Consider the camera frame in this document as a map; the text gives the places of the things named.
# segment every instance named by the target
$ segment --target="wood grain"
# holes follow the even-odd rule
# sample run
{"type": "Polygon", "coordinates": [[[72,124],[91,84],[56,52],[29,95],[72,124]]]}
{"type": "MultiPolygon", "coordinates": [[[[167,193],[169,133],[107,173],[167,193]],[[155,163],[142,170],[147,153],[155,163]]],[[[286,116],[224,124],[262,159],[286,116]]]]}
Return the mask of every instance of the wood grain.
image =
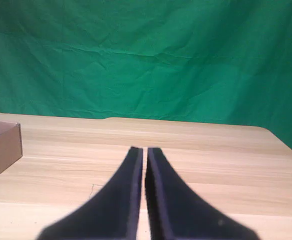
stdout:
{"type": "MultiPolygon", "coordinates": [[[[0,240],[34,239],[83,204],[112,176],[129,146],[163,148],[210,204],[263,240],[292,240],[292,150],[266,129],[2,113],[0,120],[21,123],[24,147],[24,157],[0,175],[0,240]]],[[[149,239],[144,196],[137,237],[149,239]]]]}

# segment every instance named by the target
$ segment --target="wooden table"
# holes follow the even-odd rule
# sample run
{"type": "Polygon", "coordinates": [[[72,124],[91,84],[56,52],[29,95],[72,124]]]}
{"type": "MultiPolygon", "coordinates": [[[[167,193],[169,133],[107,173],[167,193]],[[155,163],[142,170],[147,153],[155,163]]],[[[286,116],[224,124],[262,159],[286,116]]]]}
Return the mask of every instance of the wooden table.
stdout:
{"type": "MultiPolygon", "coordinates": [[[[0,240],[34,239],[83,204],[131,145],[162,147],[195,192],[263,240],[292,240],[292,150],[266,129],[2,113],[0,120],[21,123],[24,147],[24,157],[0,175],[0,240]]],[[[141,201],[137,238],[146,240],[141,201]]]]}

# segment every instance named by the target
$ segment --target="green cloth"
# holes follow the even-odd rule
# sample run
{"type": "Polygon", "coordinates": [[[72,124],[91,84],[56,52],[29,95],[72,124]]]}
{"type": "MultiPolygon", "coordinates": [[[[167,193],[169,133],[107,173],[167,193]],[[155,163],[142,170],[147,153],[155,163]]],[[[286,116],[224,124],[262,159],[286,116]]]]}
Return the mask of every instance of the green cloth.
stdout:
{"type": "Polygon", "coordinates": [[[253,125],[292,148],[292,0],[0,0],[0,112],[253,125]]]}

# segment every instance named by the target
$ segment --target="wooden tabletop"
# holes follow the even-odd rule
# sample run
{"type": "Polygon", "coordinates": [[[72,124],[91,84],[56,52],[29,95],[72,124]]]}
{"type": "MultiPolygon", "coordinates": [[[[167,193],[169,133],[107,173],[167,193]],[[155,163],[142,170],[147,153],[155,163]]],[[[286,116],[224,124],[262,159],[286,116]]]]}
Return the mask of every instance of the wooden tabletop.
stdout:
{"type": "MultiPolygon", "coordinates": [[[[0,120],[21,123],[24,148],[0,175],[0,240],[35,239],[93,196],[130,146],[161,147],[211,205],[263,240],[292,240],[292,150],[266,129],[2,113],[0,120]]],[[[137,239],[149,239],[144,195],[137,239]]]]}

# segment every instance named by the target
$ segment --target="brown cardboard box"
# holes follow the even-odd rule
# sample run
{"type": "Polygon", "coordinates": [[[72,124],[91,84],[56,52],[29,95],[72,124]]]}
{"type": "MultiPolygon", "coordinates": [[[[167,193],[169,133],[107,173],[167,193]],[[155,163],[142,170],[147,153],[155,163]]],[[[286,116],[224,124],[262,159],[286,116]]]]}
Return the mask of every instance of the brown cardboard box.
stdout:
{"type": "Polygon", "coordinates": [[[22,157],[19,123],[0,121],[0,173],[22,157]]]}

